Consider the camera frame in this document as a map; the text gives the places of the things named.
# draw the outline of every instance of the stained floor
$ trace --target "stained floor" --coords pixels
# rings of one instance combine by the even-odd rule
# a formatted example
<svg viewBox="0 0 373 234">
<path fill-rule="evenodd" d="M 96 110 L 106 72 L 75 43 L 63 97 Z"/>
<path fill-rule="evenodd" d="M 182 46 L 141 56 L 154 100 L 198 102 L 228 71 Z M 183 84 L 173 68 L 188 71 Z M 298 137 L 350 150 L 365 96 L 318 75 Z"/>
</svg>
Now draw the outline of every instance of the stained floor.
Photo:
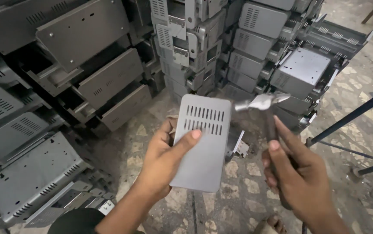
<svg viewBox="0 0 373 234">
<path fill-rule="evenodd" d="M 327 0 L 322 13 L 328 13 L 326 19 L 331 22 L 368 33 L 373 29 L 373 17 L 366 25 L 360 22 L 372 8 L 373 0 Z M 371 97 L 373 39 L 336 77 L 323 98 L 318 117 L 302 132 L 302 139 L 319 134 Z M 96 143 L 98 166 L 116 179 L 117 200 L 127 192 L 140 172 L 153 133 L 167 116 L 176 116 L 178 110 L 164 90 L 147 109 Z M 281 216 L 288 233 L 301 232 L 302 222 L 280 206 L 278 196 L 264 182 L 261 151 L 266 143 L 258 114 L 237 114 L 233 116 L 232 124 L 246 131 L 243 139 L 250 144 L 250 154 L 245 159 L 233 158 L 225 165 L 221 189 L 217 193 L 174 188 L 149 212 L 143 223 L 148 234 L 252 233 L 259 221 L 273 213 Z M 324 141 L 373 155 L 373 109 Z M 369 167 L 373 160 L 326 145 L 316 144 L 311 149 L 326 162 L 335 206 L 352 233 L 373 233 L 373 173 L 360 183 L 346 177 L 350 166 Z M 20 230 L 19 225 L 12 233 L 46 233 L 46 229 Z"/>
</svg>

